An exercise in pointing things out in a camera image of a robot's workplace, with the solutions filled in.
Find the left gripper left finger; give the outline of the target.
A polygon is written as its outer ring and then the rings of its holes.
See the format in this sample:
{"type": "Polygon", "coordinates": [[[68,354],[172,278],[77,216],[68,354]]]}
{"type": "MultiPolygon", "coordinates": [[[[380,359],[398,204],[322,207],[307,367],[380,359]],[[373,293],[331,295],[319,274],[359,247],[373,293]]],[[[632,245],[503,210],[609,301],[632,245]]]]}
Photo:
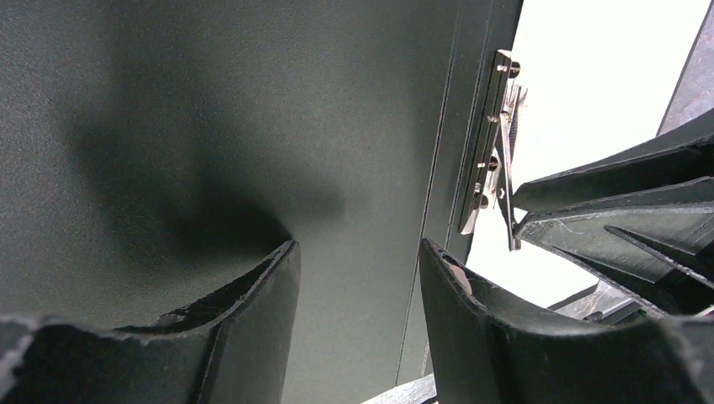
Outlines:
{"type": "Polygon", "coordinates": [[[296,241],[151,326],[1,317],[4,403],[278,403],[300,289],[296,241]]]}

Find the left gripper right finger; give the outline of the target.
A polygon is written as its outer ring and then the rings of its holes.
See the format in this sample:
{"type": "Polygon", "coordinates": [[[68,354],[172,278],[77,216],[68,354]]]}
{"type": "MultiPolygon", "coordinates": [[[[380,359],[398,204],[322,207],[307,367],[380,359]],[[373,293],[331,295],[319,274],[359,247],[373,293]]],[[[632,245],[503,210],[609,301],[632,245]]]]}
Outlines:
{"type": "Polygon", "coordinates": [[[710,403],[713,320],[620,326],[519,298],[423,239],[420,286],[441,403],[710,403]]]}

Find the printed paper sheet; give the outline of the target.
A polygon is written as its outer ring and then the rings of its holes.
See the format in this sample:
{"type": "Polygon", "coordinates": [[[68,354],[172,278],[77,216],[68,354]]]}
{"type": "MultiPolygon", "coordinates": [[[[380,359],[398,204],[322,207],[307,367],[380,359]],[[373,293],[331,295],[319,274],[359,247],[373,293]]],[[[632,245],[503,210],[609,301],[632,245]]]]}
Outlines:
{"type": "MultiPolygon", "coordinates": [[[[710,1],[528,1],[514,57],[528,93],[514,150],[523,183],[603,160],[713,111],[710,1]]],[[[636,206],[711,206],[713,175],[528,214],[636,206]]],[[[575,263],[523,240],[507,247],[498,216],[482,216],[468,268],[542,307],[598,286],[575,263]]]]}

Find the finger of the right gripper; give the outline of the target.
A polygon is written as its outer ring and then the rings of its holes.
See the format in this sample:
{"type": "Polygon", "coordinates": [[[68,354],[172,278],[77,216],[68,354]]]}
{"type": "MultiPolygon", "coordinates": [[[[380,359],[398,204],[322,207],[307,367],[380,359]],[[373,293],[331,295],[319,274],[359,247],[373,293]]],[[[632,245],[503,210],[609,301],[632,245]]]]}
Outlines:
{"type": "Polygon", "coordinates": [[[603,160],[520,185],[527,212],[581,205],[713,175],[713,111],[603,160]]]}
{"type": "Polygon", "coordinates": [[[711,206],[528,214],[517,235],[575,263],[658,316],[713,312],[711,206]]]}

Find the red folder with black inside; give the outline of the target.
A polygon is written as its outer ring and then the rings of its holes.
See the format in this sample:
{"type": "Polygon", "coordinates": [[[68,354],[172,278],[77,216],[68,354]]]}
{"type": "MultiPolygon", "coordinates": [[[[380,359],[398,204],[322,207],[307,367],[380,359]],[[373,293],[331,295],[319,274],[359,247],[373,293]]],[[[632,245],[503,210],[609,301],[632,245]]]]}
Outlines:
{"type": "Polygon", "coordinates": [[[419,378],[520,1],[4,1],[1,317],[151,326],[288,241],[278,403],[419,378]]]}

